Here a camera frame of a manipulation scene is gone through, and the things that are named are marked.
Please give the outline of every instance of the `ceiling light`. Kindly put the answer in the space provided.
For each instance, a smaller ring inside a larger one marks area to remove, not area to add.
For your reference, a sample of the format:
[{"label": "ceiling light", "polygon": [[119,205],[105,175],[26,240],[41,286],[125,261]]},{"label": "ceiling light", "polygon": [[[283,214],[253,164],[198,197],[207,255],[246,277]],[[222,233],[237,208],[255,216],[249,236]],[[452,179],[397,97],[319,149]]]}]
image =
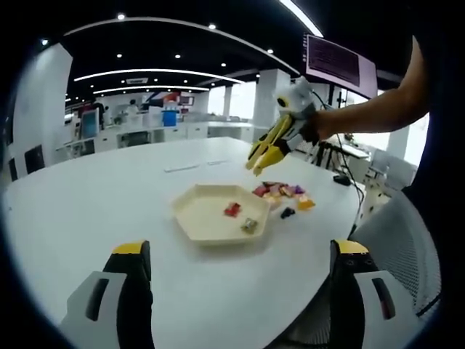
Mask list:
[{"label": "ceiling light", "polygon": [[209,73],[201,73],[199,71],[182,71],[180,69],[157,69],[157,68],[155,69],[126,69],[122,71],[106,71],[104,73],[97,73],[97,74],[82,76],[80,78],[74,79],[74,81],[80,81],[80,80],[85,80],[85,79],[90,79],[90,78],[97,78],[98,76],[122,74],[122,73],[181,73],[181,74],[207,76],[209,78],[220,79],[220,80],[228,80],[231,82],[236,82],[238,84],[244,83],[244,81],[242,80],[228,78],[227,76],[220,76],[220,75],[209,74]]},{"label": "ceiling light", "polygon": [[197,91],[209,91],[209,89],[205,87],[187,87],[187,86],[171,86],[171,85],[150,85],[150,86],[130,86],[130,87],[119,87],[117,89],[103,89],[101,91],[95,91],[94,95],[98,95],[99,93],[106,93],[106,92],[116,92],[116,91],[124,91],[128,89],[194,89]]},{"label": "ceiling light", "polygon": [[311,19],[306,16],[303,11],[295,5],[291,0],[280,0],[281,4],[286,6],[289,11],[294,13],[294,15],[300,19],[302,23],[310,30],[310,32],[315,35],[319,36],[320,38],[323,37],[321,31],[317,28],[317,26],[311,21]]}]

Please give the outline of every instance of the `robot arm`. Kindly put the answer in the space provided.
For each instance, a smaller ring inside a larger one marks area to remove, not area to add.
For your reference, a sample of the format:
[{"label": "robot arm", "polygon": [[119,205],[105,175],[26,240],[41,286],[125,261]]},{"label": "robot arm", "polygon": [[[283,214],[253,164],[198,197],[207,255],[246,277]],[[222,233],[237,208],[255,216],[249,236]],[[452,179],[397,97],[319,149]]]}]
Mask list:
[{"label": "robot arm", "polygon": [[260,175],[264,168],[283,160],[304,141],[302,129],[316,113],[312,88],[304,77],[298,78],[294,85],[280,92],[276,100],[280,118],[252,145],[248,155],[246,168],[253,169],[256,176]]}]

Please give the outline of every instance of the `window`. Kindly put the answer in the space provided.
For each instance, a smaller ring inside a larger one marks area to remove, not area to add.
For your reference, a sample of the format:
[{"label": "window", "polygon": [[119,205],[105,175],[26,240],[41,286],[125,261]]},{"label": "window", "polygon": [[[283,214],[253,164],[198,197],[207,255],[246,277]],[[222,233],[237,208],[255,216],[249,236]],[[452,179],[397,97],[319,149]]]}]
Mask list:
[{"label": "window", "polygon": [[[345,98],[346,105],[359,104],[367,102],[368,100],[360,95],[357,95],[354,92],[342,90],[342,96],[344,98],[344,93],[347,96]],[[378,96],[382,95],[384,91],[378,90]],[[387,144],[389,143],[389,132],[385,133],[355,133],[354,140],[357,143],[368,145],[370,147],[385,151],[387,149]]]},{"label": "window", "polygon": [[220,86],[210,90],[208,113],[215,115],[223,115],[225,108],[225,92],[226,87]]},{"label": "window", "polygon": [[235,84],[231,91],[230,115],[241,119],[253,119],[255,107],[256,82]]},{"label": "window", "polygon": [[423,118],[415,121],[408,129],[407,148],[405,149],[404,160],[412,165],[420,164],[428,134],[429,113]]}]

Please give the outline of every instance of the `beige tray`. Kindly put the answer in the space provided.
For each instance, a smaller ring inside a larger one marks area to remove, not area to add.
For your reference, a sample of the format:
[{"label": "beige tray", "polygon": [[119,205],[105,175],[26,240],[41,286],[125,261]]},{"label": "beige tray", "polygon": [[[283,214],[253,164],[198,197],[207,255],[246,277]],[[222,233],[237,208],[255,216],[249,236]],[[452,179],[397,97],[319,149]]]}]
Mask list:
[{"label": "beige tray", "polygon": [[[240,204],[237,217],[224,210]],[[264,233],[270,204],[238,185],[195,185],[173,203],[174,216],[187,236],[197,244],[220,245],[253,242]],[[240,227],[251,218],[258,222],[252,234]]]}]

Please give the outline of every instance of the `curved light strip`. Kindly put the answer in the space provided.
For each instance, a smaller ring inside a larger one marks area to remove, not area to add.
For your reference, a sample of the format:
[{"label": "curved light strip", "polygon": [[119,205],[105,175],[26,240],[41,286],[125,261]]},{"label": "curved light strip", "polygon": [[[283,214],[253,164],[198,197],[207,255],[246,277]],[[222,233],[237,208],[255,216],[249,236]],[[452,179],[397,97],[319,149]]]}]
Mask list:
[{"label": "curved light strip", "polygon": [[244,44],[244,45],[246,45],[246,46],[248,46],[248,47],[250,47],[252,49],[255,49],[258,52],[261,52],[263,55],[266,55],[269,58],[272,58],[273,60],[281,63],[282,65],[287,67],[287,69],[293,71],[295,74],[300,75],[299,71],[297,69],[292,68],[288,63],[284,62],[283,60],[280,60],[276,56],[271,55],[270,53],[268,53],[264,49],[262,49],[262,48],[260,48],[258,46],[255,46],[254,44],[251,44],[248,41],[242,40],[241,38],[238,38],[237,36],[225,33],[224,31],[219,31],[218,29],[210,29],[209,27],[206,27],[204,25],[200,25],[200,24],[196,24],[196,23],[192,23],[192,22],[186,22],[184,20],[172,20],[171,18],[161,18],[161,17],[130,17],[130,18],[125,18],[124,20],[118,20],[118,19],[103,20],[101,22],[96,22],[96,23],[84,25],[84,26],[79,27],[77,29],[73,29],[72,31],[68,31],[64,36],[68,36],[68,35],[71,35],[71,34],[74,34],[74,33],[78,33],[79,31],[83,31],[85,29],[97,27],[99,25],[105,25],[105,24],[111,24],[111,23],[120,23],[121,24],[121,23],[124,23],[124,22],[162,22],[162,23],[179,24],[179,25],[186,25],[187,27],[193,27],[193,28],[197,28],[197,29],[202,29],[204,31],[209,31],[211,33],[223,35],[223,36],[225,36],[225,37],[227,37],[229,39],[235,40],[235,41],[240,42],[241,44]]},{"label": "curved light strip", "polygon": [[115,92],[115,91],[126,91],[128,89],[196,89],[198,91],[210,91],[205,87],[188,87],[188,86],[169,86],[169,85],[147,85],[147,86],[131,86],[131,87],[119,87],[117,89],[102,89],[100,91],[95,91],[94,95],[99,93],[106,92]]},{"label": "curved light strip", "polygon": [[74,79],[74,81],[80,81],[90,78],[97,78],[98,76],[105,76],[111,74],[122,74],[122,73],[182,73],[182,74],[191,74],[191,75],[200,75],[200,76],[208,76],[209,78],[216,78],[221,80],[228,80],[232,82],[237,82],[239,84],[243,84],[244,81],[237,80],[233,78],[228,78],[227,76],[209,74],[209,73],[201,73],[200,71],[182,71],[180,69],[125,69],[122,71],[106,71],[104,73],[96,73],[87,76],[81,76],[80,78]]},{"label": "curved light strip", "polygon": [[312,22],[311,19],[308,18],[306,14],[297,6],[295,3],[293,3],[291,0],[279,0],[281,4],[286,6],[289,11],[291,11],[294,16],[300,19],[302,23],[308,28],[308,30],[315,36],[319,36],[320,38],[323,37],[323,34],[321,33],[320,29],[317,28],[317,26]]}]

